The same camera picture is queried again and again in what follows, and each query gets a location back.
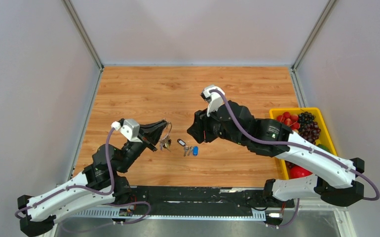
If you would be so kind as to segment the keyring with key bunch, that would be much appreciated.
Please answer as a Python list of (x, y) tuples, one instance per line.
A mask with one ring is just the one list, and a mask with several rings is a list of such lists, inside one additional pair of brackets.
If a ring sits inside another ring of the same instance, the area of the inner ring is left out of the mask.
[(171, 146), (171, 138), (170, 133), (172, 131), (172, 123), (169, 121), (165, 121), (166, 126), (163, 128), (163, 131), (161, 133), (161, 138), (159, 140), (159, 148), (162, 152), (164, 151), (170, 151)]

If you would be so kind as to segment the key with blue tag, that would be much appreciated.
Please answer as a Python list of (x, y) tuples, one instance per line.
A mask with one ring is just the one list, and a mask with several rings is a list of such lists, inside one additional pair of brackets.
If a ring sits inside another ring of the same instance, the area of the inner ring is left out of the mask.
[(197, 156), (198, 155), (198, 146), (191, 146), (189, 148), (187, 156), (190, 156), (190, 155), (193, 155), (193, 156)]

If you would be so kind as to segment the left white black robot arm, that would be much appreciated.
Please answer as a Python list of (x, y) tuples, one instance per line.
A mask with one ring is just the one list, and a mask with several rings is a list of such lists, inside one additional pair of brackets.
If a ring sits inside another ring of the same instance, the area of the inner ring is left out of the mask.
[(157, 151), (163, 132), (171, 128), (165, 119), (150, 124), (134, 119), (113, 122), (105, 143), (81, 173), (44, 194), (17, 199), (15, 216), (21, 232), (28, 237), (40, 236), (66, 218), (99, 205), (127, 208), (127, 215), (136, 205), (150, 206), (137, 200), (127, 178), (120, 174), (126, 173), (146, 149)]

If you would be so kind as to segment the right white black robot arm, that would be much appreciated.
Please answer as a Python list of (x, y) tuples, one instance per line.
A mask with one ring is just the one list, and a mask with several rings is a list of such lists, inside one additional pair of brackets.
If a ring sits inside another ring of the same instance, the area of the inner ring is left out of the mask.
[(195, 112), (187, 133), (199, 144), (221, 138), (257, 155), (283, 159), (311, 172), (289, 180), (266, 180), (262, 193), (265, 204), (275, 206), (294, 198), (319, 197), (326, 203), (348, 207), (364, 199), (364, 185), (355, 180), (356, 172), (364, 171), (362, 159), (337, 157), (276, 120), (255, 118), (247, 107), (233, 101), (228, 104), (242, 131), (226, 105), (221, 105), (210, 114), (207, 110)]

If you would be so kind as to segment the key with black tag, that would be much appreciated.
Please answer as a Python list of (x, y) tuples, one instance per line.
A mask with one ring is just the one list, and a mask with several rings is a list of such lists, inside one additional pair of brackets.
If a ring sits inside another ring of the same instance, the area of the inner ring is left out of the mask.
[(182, 139), (177, 139), (177, 143), (183, 147), (184, 149), (184, 156), (187, 155), (188, 151), (190, 150), (190, 147), (186, 144), (186, 142)]

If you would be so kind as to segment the red cherries bunch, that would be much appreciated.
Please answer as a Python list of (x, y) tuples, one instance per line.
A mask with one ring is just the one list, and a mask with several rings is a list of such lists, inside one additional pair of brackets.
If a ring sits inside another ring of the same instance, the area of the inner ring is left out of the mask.
[(276, 120), (288, 127), (290, 127), (293, 131), (296, 133), (299, 132), (299, 129), (301, 127), (299, 123), (299, 115), (293, 114), (290, 112), (283, 112), (281, 115), (278, 115), (276, 117)]

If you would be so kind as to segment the red apple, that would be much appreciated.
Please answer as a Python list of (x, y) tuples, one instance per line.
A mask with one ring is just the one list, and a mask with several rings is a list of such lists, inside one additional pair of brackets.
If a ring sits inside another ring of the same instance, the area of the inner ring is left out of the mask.
[(311, 175), (312, 172), (300, 167), (300, 166), (293, 166), (289, 170), (289, 177), (290, 179), (296, 179), (296, 178), (302, 178)]

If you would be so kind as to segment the dark purple grapes bunch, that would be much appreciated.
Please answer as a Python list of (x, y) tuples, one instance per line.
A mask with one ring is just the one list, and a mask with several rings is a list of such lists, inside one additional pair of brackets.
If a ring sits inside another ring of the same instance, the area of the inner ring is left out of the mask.
[(298, 114), (298, 123), (300, 124), (299, 134), (308, 142), (316, 145), (319, 139), (321, 128), (315, 120), (316, 116), (310, 112), (303, 112)]

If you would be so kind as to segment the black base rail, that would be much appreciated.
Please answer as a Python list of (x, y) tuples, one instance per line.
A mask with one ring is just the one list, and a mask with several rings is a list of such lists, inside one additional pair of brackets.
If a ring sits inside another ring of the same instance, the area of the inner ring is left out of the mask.
[(295, 206), (293, 200), (279, 201), (264, 197), (262, 189), (135, 186), (123, 196), (124, 204), (135, 214), (177, 217), (249, 217), (255, 211)]

